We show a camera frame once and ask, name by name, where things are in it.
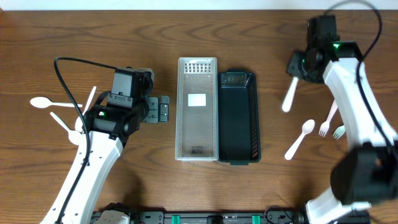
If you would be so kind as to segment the clear perforated plastic basket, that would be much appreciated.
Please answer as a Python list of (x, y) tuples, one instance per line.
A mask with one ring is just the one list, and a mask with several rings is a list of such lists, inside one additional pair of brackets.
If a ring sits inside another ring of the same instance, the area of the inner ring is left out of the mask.
[(218, 68), (215, 57), (178, 60), (175, 158), (218, 160)]

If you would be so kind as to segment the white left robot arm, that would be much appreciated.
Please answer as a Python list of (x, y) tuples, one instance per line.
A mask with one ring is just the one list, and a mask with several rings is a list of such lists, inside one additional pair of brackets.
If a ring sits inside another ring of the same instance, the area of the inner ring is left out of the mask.
[(91, 131), (90, 152), (83, 156), (86, 141), (79, 144), (76, 158), (64, 184), (42, 223), (133, 223), (134, 214), (120, 205), (95, 213), (94, 208), (116, 159), (123, 151), (120, 138), (104, 131)]

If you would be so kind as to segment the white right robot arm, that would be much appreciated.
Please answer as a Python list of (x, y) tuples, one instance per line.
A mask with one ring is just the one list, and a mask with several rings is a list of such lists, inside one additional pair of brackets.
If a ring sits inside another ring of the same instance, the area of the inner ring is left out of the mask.
[(305, 205), (309, 223), (333, 223), (353, 211), (397, 198), (397, 132), (384, 117), (355, 42), (323, 42), (293, 52), (287, 73), (325, 84), (346, 128), (348, 154), (330, 187)]

